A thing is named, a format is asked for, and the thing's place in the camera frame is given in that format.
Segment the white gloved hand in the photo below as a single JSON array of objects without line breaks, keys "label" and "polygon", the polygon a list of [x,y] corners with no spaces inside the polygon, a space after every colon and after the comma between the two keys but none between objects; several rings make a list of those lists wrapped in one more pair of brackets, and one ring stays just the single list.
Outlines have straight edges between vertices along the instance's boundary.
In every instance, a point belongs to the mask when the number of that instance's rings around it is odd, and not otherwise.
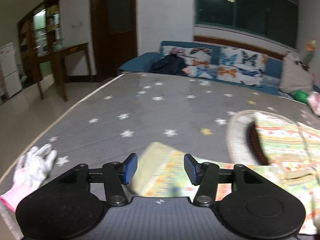
[{"label": "white gloved hand", "polygon": [[53,169],[57,151],[51,144],[41,148],[34,146],[17,162],[13,186],[1,195],[1,202],[15,212],[20,201],[37,190],[47,179]]}]

